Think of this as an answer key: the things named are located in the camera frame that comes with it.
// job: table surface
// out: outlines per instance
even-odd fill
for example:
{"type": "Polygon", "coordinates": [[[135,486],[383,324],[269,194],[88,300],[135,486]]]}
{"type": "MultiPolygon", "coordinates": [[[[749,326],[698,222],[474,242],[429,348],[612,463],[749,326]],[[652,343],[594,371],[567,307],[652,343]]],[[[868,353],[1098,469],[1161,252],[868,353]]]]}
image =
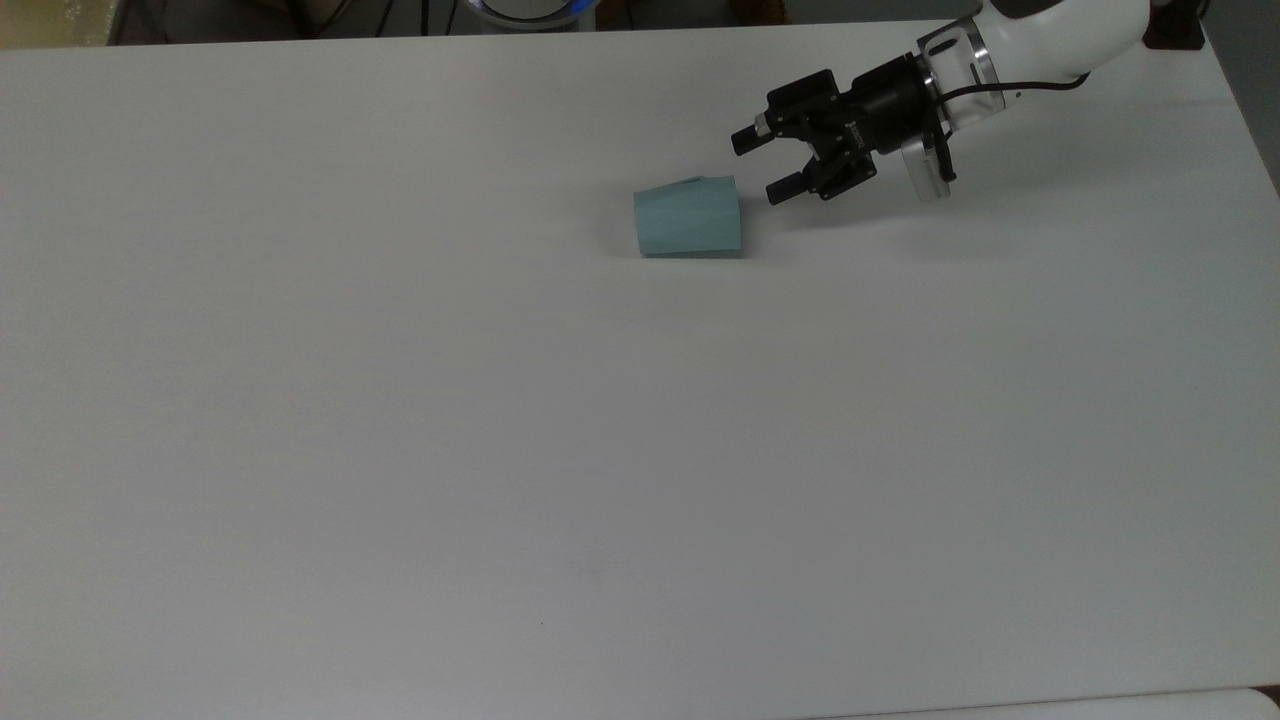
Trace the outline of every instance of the table surface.
{"type": "Polygon", "coordinates": [[[772,209],[934,23],[0,54],[0,715],[777,720],[1280,680],[1280,202],[1135,49],[772,209]],[[631,192],[736,174],[748,259],[631,192]]]}

